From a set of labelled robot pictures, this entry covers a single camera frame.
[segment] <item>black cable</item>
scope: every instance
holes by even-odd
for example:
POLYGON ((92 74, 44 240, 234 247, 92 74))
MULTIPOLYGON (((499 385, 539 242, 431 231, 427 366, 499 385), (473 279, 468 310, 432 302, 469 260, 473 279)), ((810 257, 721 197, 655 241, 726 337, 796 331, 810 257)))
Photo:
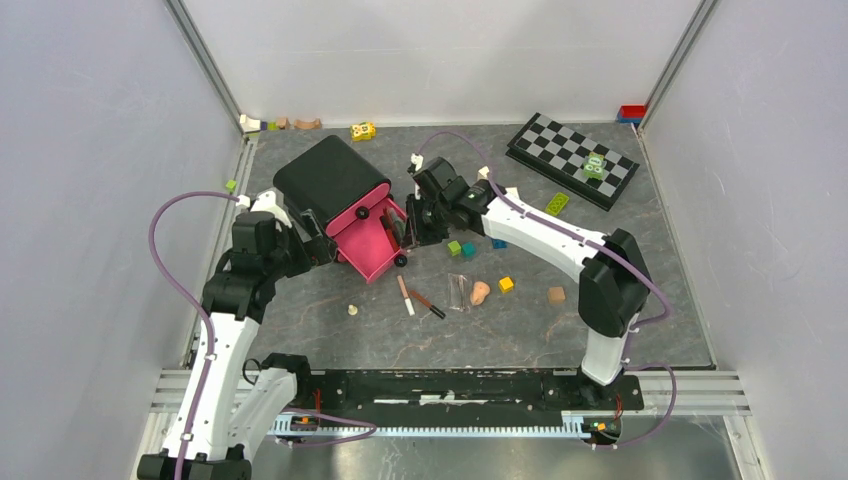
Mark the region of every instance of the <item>black cable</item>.
POLYGON ((253 363, 256 364, 257 370, 262 370, 262 364, 259 363, 259 360, 255 359, 255 358, 248 358, 247 360, 244 361, 244 363, 241 364, 241 376, 242 376, 242 378, 244 378, 245 382, 247 382, 251 385, 256 385, 256 380, 251 381, 249 378, 247 378, 247 364, 250 363, 250 362, 253 362, 253 363))

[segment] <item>yellow dice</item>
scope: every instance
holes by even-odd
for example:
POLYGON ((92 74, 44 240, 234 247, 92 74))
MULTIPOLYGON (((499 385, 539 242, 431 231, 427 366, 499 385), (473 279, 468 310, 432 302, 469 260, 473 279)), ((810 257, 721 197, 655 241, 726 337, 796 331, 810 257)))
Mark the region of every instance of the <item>yellow dice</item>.
POLYGON ((362 122, 350 126, 350 138, 354 142, 371 140, 374 135, 377 135, 377 128, 371 122, 362 122))
POLYGON ((501 293, 509 293, 515 287, 515 284, 512 283, 511 278, 504 277, 498 281, 498 286, 501 288, 501 293))

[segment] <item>purple hose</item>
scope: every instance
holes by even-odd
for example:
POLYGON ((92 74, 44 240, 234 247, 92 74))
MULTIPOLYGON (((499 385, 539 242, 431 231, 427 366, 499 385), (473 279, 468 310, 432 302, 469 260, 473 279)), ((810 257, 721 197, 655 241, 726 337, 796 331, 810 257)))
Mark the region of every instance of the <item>purple hose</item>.
MULTIPOLYGON (((574 240, 576 240, 580 243, 586 244, 586 245, 594 248, 595 250, 603 253, 604 255, 612 258, 613 260, 615 260, 616 263, 618 263, 619 265, 621 265, 622 267, 627 269, 627 271, 630 272, 634 277, 636 277, 640 282, 642 282, 642 284, 644 284, 646 287, 648 287, 648 290, 650 290, 651 293, 653 293, 654 295, 657 296, 657 298, 659 299, 660 303, 663 306, 663 312, 660 313, 659 315, 654 316, 654 317, 650 317, 650 318, 646 318, 645 320, 640 320, 640 321, 634 322, 632 325, 629 325, 627 327, 628 330, 632 329, 632 328, 638 328, 638 327, 641 327, 641 326, 644 326, 644 325, 650 325, 652 323, 660 322, 662 320, 667 319, 668 317, 670 317, 672 315, 672 313, 674 312, 674 307, 671 305, 671 302, 668 300, 668 297, 666 297, 665 294, 662 291, 660 291, 660 289, 656 285, 654 285, 654 283, 651 281, 651 279, 649 279, 644 273, 640 272, 639 269, 634 267, 630 262, 628 262, 627 260, 622 258, 620 255, 618 255, 617 253, 613 252, 612 250, 606 248, 603 245, 599 245, 599 244, 593 242, 592 240, 587 240, 585 237, 581 236, 580 234, 578 234, 576 232, 572 232, 571 230, 569 230, 569 229, 567 229, 567 228, 565 228, 561 225, 558 225, 554 222, 551 222, 550 220, 548 220, 544 217, 536 215, 533 212, 525 211, 518 204, 516 204, 515 202, 513 202, 512 200, 507 198, 507 196, 504 195, 504 193, 498 187, 497 183, 495 183, 495 175, 494 175, 494 170, 492 169, 492 162, 489 161, 488 156, 483 152, 483 150, 480 147, 478 147, 473 141, 471 141, 470 138, 466 137, 465 135, 463 135, 461 133, 457 133, 457 132, 451 132, 451 131, 436 132, 433 135, 430 135, 429 137, 427 137, 426 140, 424 140, 424 143, 421 144, 421 146, 418 148, 418 152, 416 152, 416 153, 418 155, 421 155, 421 152, 424 150, 424 147, 426 147, 427 144, 430 143, 430 140, 438 137, 439 135, 452 135, 454 137, 457 137, 460 140, 467 143, 468 145, 470 145, 471 148, 473 148, 474 151, 477 152, 477 155, 480 156, 480 158, 483 160, 483 163, 486 164, 486 166, 489 167, 489 175, 488 175, 489 185, 492 186, 492 190, 495 192, 495 194, 498 196, 498 198, 500 198, 504 203, 509 205, 510 208, 519 212, 521 215, 526 216, 527 218, 535 220, 536 222, 541 223, 542 225, 545 225, 546 227, 551 228, 554 231, 557 231, 559 233, 567 235, 568 237, 570 237, 570 238, 572 238, 572 239, 574 239, 574 240)), ((630 339, 631 339, 631 336, 628 335, 627 339, 624 341, 624 347, 622 349, 623 358, 627 357, 627 352, 630 349, 630 339)), ((665 424, 668 422, 669 417, 671 417, 671 412, 672 412, 672 410, 674 410, 674 404, 677 402, 677 379, 674 376, 674 371, 671 369, 670 366, 668 366, 665 363, 650 363, 650 364, 642 365, 642 366, 639 366, 639 367, 627 368, 626 370, 628 370, 628 371, 639 371, 639 370, 645 370, 645 369, 648 369, 648 368, 664 368, 666 371, 668 371, 669 375, 671 376, 671 400, 669 401, 668 410, 665 412, 665 415, 660 420, 660 422, 653 429, 651 429, 650 432, 646 433, 645 435, 639 436, 639 437, 634 438, 632 440, 628 440, 628 441, 621 443, 621 444, 618 444, 616 446, 597 445, 596 446, 597 448, 613 450, 613 449, 615 449, 619 446, 623 447, 625 445, 633 445, 635 443, 639 443, 639 442, 653 436, 661 428, 663 428, 665 426, 665 424)))
POLYGON ((355 442, 357 440, 362 440, 362 439, 368 438, 371 435, 374 435, 374 433, 377 431, 377 425, 374 425, 373 423, 362 422, 362 421, 359 421, 359 420, 351 420, 351 419, 348 419, 348 418, 334 417, 332 415, 327 415, 326 413, 313 412, 311 410, 304 410, 302 408, 291 408, 291 407, 289 407, 289 408, 283 409, 283 412, 298 413, 300 415, 309 415, 309 416, 312 416, 312 417, 322 418, 324 420, 329 420, 331 422, 346 423, 348 425, 355 425, 357 427, 366 427, 366 428, 370 429, 369 431, 367 431, 365 433, 360 433, 359 435, 354 435, 352 437, 345 437, 345 438, 336 438, 334 440, 329 440, 329 441, 326 441, 326 442, 292 443, 291 444, 292 448, 328 447, 330 445, 339 445, 339 444, 342 444, 342 443, 355 442))
MULTIPOLYGON (((165 264, 162 263, 162 258, 159 257, 159 252, 156 251, 156 224, 159 223, 159 219, 162 218, 162 214, 165 213, 171 205, 179 202, 180 200, 185 200, 186 198, 191 197, 218 197, 225 198, 227 200, 232 200, 234 202, 238 201, 238 197, 234 197, 233 195, 227 195, 226 193, 220 192, 189 192, 184 193, 182 195, 177 195, 176 197, 165 202, 164 205, 159 207, 159 210, 156 212, 156 215, 153 216, 153 220, 150 222, 150 229, 147 231, 147 246, 150 248, 150 256, 153 257, 153 263, 156 264, 156 268, 159 269, 159 272, 162 273, 162 276, 165 277, 165 280, 174 287, 180 295, 183 296, 188 303, 197 310, 198 315, 203 320, 203 325, 206 327, 206 355, 204 357, 212 355, 215 353, 215 327, 212 325, 212 321, 209 319, 209 315, 203 310, 203 307, 200 306, 200 302, 198 302, 191 293, 183 287, 180 282, 171 275, 171 272, 165 268, 165 264)), ((212 367, 212 361, 209 359, 205 359, 203 361, 203 369, 200 371, 200 379, 197 382, 197 390, 194 392, 194 397, 191 399, 191 407, 189 407, 188 414, 186 415, 186 423, 185 429, 183 430, 183 435, 191 433, 191 428, 194 425, 194 417, 197 415, 197 409, 200 405, 200 397, 203 395, 203 387, 206 386, 206 378, 209 376, 209 369, 212 367)), ((183 464, 185 462, 186 451, 188 450, 188 440, 180 441, 180 451, 177 454, 177 464, 174 471, 174 480, 182 480, 183 477, 183 464)))

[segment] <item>purple cable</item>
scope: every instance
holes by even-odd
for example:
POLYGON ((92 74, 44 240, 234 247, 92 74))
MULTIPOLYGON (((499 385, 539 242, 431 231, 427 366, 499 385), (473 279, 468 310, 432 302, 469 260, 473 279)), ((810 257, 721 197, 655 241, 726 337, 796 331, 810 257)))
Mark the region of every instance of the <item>purple cable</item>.
MULTIPOLYGON (((554 231, 565 234, 568 237, 570 237, 570 238, 572 238, 572 239, 574 239, 574 240, 576 240, 580 243, 586 244, 586 245, 594 248, 595 250, 603 253, 604 255, 612 258, 613 260, 615 260, 616 263, 618 263, 619 265, 624 267, 628 272, 630 272, 634 277, 636 277, 640 282, 642 282, 642 284, 644 284, 646 287, 648 287, 648 290, 650 290, 651 293, 653 293, 654 295, 657 296, 657 298, 659 299, 660 303, 663 306, 663 312, 660 313, 659 315, 654 316, 654 317, 650 317, 650 318, 646 318, 645 320, 640 320, 640 321, 634 322, 632 325, 629 325, 627 327, 628 330, 630 330, 632 328, 638 328, 638 327, 641 327, 641 326, 644 326, 644 325, 650 325, 652 323, 660 322, 662 320, 667 319, 668 317, 670 317, 672 315, 672 313, 674 312, 674 307, 671 305, 671 302, 668 300, 668 297, 666 297, 665 294, 662 291, 660 291, 660 289, 656 285, 654 285, 654 283, 651 281, 651 279, 649 279, 644 273, 640 272, 639 269, 634 267, 630 262, 628 262, 627 260, 622 258, 620 255, 618 255, 617 253, 613 252, 612 250, 606 248, 603 245, 599 245, 599 244, 593 242, 592 240, 587 240, 585 237, 581 236, 580 234, 578 234, 576 232, 572 232, 571 230, 569 230, 569 229, 567 229, 567 228, 565 228, 561 225, 558 225, 554 222, 551 222, 550 220, 548 220, 544 217, 540 217, 540 216, 534 214, 533 212, 527 212, 526 210, 521 208, 518 204, 516 204, 515 202, 513 202, 512 200, 507 198, 507 196, 504 195, 504 193, 498 187, 497 183, 495 183, 494 170, 492 169, 492 162, 489 161, 489 157, 483 152, 483 150, 480 147, 477 146, 477 144, 475 144, 473 141, 471 141, 470 138, 466 137, 465 135, 463 135, 461 133, 457 133, 457 132, 451 132, 451 131, 436 132, 436 133, 430 135, 429 137, 427 137, 426 140, 424 140, 424 143, 421 144, 421 146, 418 148, 418 151, 416 153, 418 155, 421 155, 421 152, 424 150, 424 147, 426 147, 427 144, 430 143, 430 141, 432 139, 438 137, 439 135, 452 135, 456 138, 459 138, 460 140, 462 140, 465 143, 467 143, 468 145, 470 145, 471 148, 473 148, 474 151, 477 152, 477 155, 480 156, 480 158, 483 160, 483 163, 487 167, 489 167, 489 174, 488 174, 489 185, 492 186, 492 190, 495 192, 495 194, 498 196, 498 198, 501 199, 501 201, 503 201, 507 205, 509 205, 510 208, 519 212, 521 215, 526 216, 527 218, 530 218, 530 219, 532 219, 532 220, 534 220, 538 223, 541 223, 542 225, 545 225, 546 227, 548 227, 548 228, 550 228, 554 231)), ((627 352, 630 348, 630 339, 631 339, 631 336, 628 335, 627 339, 624 341, 624 348, 622 349, 623 350, 622 353, 624 355, 624 358, 626 358, 627 352)), ((649 363, 649 364, 642 365, 642 366, 639 366, 639 367, 627 368, 626 370, 628 370, 628 371, 639 371, 639 370, 645 370, 645 369, 648 369, 648 368, 655 368, 655 367, 664 368, 666 371, 668 371, 669 375, 671 376, 671 400, 669 401, 669 404, 668 404, 668 410, 666 411, 665 415, 660 420, 660 422, 650 432, 648 432, 645 435, 642 435, 640 437, 634 438, 632 440, 628 440, 628 441, 626 441, 626 442, 624 442, 620 445, 617 445, 617 446, 632 445, 634 443, 639 443, 639 442, 653 436, 656 432, 658 432, 661 428, 663 428, 665 426, 665 424, 668 422, 669 417, 671 417, 671 412, 672 412, 672 410, 674 410, 674 405, 677 401, 677 379, 675 378, 674 371, 671 369, 671 367, 668 366, 665 363, 649 363)), ((617 448, 617 447, 613 447, 613 446, 608 446, 608 447, 609 447, 609 449, 617 448)))
POLYGON ((346 423, 348 425, 355 425, 357 427, 366 427, 366 428, 370 429, 369 431, 367 431, 365 433, 360 433, 359 435, 354 435, 352 437, 345 437, 345 438, 337 438, 335 440, 329 440, 329 441, 326 441, 326 442, 292 443, 291 444, 292 448, 329 447, 330 445, 339 445, 339 444, 342 444, 342 443, 355 442, 357 440, 362 440, 362 439, 370 437, 371 435, 374 435, 374 433, 377 432, 377 425, 374 425, 373 423, 362 422, 362 421, 359 421, 359 420, 351 420, 349 418, 334 417, 332 415, 327 415, 326 413, 313 412, 311 410, 304 410, 302 408, 291 408, 291 407, 289 407, 289 408, 283 409, 283 412, 297 413, 297 414, 300 414, 300 415, 309 415, 309 416, 312 416, 312 417, 321 418, 321 419, 324 419, 324 420, 329 420, 331 422, 346 423))
MULTIPOLYGON (((203 320, 203 325, 206 327, 206 355, 204 355, 204 357, 208 357, 215 353, 215 327, 212 325, 209 315, 207 315, 203 310, 203 307, 200 306, 200 302, 198 302, 192 294, 186 290, 186 288, 183 287, 173 275, 171 275, 171 272, 165 268, 165 264, 162 263, 162 258, 159 257, 159 252, 156 250, 156 224, 159 223, 159 219, 162 218, 162 214, 165 213, 165 210, 167 210, 171 205, 179 202, 180 200, 185 200, 186 198, 191 197, 218 197, 232 200, 234 202, 238 201, 238 197, 220 192, 200 191, 177 195, 159 207, 156 215, 153 216, 153 220, 150 222, 150 229, 147 231, 147 246, 150 248, 150 255, 153 257, 153 263, 156 264, 156 268, 159 269, 159 272, 162 273, 165 280, 167 280, 168 283, 170 283, 171 286, 183 296, 183 298, 188 300, 188 303, 197 310, 198 315, 200 315, 200 318, 203 320)), ((206 378, 209 376, 209 369, 211 367, 212 361, 206 358, 203 361, 203 369, 200 371, 200 379, 197 382, 197 390, 194 391, 194 397, 191 399, 191 406, 189 407, 188 414, 186 415, 183 436, 190 434, 191 428, 194 426, 194 417, 197 415, 197 409, 200 406, 200 397, 203 395, 203 387, 206 386, 206 378)), ((177 453, 177 464, 174 468, 174 480, 182 480, 186 451, 188 451, 188 440, 181 440, 180 451, 177 453)))

